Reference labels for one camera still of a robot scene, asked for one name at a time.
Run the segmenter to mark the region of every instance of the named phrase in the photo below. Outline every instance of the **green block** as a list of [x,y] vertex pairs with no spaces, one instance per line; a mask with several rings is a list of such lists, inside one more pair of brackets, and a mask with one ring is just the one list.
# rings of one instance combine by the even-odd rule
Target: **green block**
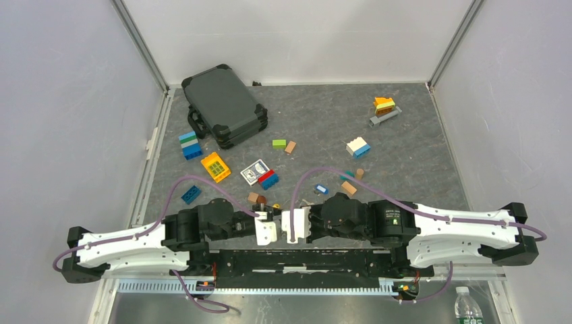
[[272,147],[275,149],[286,149],[286,140],[272,140]]
[[185,138],[184,140],[180,140],[179,142],[180,142],[181,144],[185,144],[186,142],[189,142],[189,141],[194,140],[194,139],[196,139],[196,135],[193,135],[193,136],[191,136],[191,137],[187,137],[187,138]]
[[[354,177],[354,178],[355,178],[355,175],[353,174],[352,171],[346,171],[345,174],[349,175],[350,177]],[[340,175],[340,179],[342,179],[342,180],[347,180],[347,178],[344,177],[343,175],[342,175],[342,176]]]

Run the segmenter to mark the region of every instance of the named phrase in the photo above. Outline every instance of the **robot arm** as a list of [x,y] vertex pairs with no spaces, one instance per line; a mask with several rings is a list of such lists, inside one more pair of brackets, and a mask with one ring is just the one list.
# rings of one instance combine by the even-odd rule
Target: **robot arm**
[[[453,218],[496,219],[506,223],[523,223],[527,219],[524,206],[516,203],[489,213],[405,204],[419,211]],[[325,236],[367,240],[373,249],[310,250],[319,252],[319,256],[309,255],[309,250],[209,250],[206,238],[226,240],[256,235],[258,245],[262,246],[277,241],[281,237],[280,228],[290,235],[289,211],[265,205],[254,205],[253,210],[259,217],[234,212],[230,202],[218,198],[167,216],[155,230],[139,238],[134,234],[146,226],[106,234],[73,227],[68,245],[72,248],[85,244],[86,248],[64,260],[62,274],[71,283],[96,281],[103,273],[111,272],[177,270],[182,275],[212,275],[213,266],[217,264],[219,277],[232,282],[245,274],[265,275],[268,271],[282,275],[288,271],[320,272],[319,275],[327,277],[350,272],[352,276],[361,273],[361,280],[369,277],[377,280],[403,277],[416,271],[432,276],[433,265],[463,262],[467,257],[488,257],[498,265],[527,265],[538,255],[534,239],[524,236],[515,227],[435,221],[387,200],[366,204],[340,193],[321,205],[295,209],[295,237],[306,243]],[[280,214],[281,224],[277,220]],[[94,242],[123,236],[134,236],[134,239],[91,246]]]

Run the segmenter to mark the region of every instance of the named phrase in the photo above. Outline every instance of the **gray floor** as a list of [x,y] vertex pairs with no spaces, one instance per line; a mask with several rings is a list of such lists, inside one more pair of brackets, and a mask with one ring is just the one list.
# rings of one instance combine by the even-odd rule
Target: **gray floor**
[[[421,284],[434,292],[442,282]],[[208,314],[180,295],[118,294],[110,323],[426,323],[456,324],[455,286],[469,286],[487,324],[500,323],[488,285],[484,281],[455,282],[441,296],[415,305],[402,305],[387,297],[371,296],[216,296],[235,310]]]
[[[245,205],[248,193],[253,191],[265,195],[269,203],[285,206],[305,171],[317,166],[333,166],[352,171],[365,169],[364,181],[401,200],[444,209],[467,209],[459,176],[424,84],[259,86],[250,90],[268,109],[268,128],[229,150],[221,150],[210,136],[200,141],[205,155],[216,151],[230,167],[232,174],[220,185]],[[373,115],[374,97],[393,97],[403,113],[371,129],[368,120]],[[192,130],[187,112],[188,102],[183,91],[177,89],[149,196],[146,223],[158,217],[174,180],[185,174],[210,178],[200,159],[186,161],[181,153],[178,136]],[[372,149],[367,156],[356,160],[345,150],[345,145],[358,136]],[[272,148],[272,139],[282,138],[297,142],[291,155]],[[258,184],[250,187],[240,176],[240,171],[257,159],[266,162],[280,177],[280,182],[267,191]],[[327,186],[331,193],[315,195],[312,191],[317,183]],[[304,184],[300,198],[321,203],[340,191],[341,183],[337,175],[318,174]],[[180,197],[192,185],[186,182],[179,186],[169,213],[189,208]],[[191,207],[220,196],[212,188],[197,186],[202,194]],[[378,200],[360,188],[354,198],[363,202]],[[369,244],[323,238],[312,246],[337,248]],[[211,247],[257,248],[257,245],[255,238],[239,238],[213,242]],[[284,238],[268,246],[284,247],[294,246],[287,244]]]

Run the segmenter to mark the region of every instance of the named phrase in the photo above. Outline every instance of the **bottle cap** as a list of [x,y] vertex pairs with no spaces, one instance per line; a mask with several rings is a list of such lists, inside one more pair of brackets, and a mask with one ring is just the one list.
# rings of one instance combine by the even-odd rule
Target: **bottle cap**
[[469,293],[469,288],[468,287],[457,287],[457,293],[461,294],[461,293],[465,293],[468,294]]

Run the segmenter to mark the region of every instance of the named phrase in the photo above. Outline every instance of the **suitcase handle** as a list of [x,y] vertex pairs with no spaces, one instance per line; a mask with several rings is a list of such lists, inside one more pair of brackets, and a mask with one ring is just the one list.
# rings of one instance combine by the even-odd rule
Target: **suitcase handle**
[[189,125],[191,125],[193,130],[195,131],[197,137],[202,140],[206,136],[207,131],[205,129],[202,129],[198,125],[198,121],[200,121],[200,117],[197,116],[197,121],[196,121],[193,118],[193,113],[197,113],[197,111],[193,108],[193,105],[190,105],[189,106],[189,115],[187,116],[187,121],[189,122]]

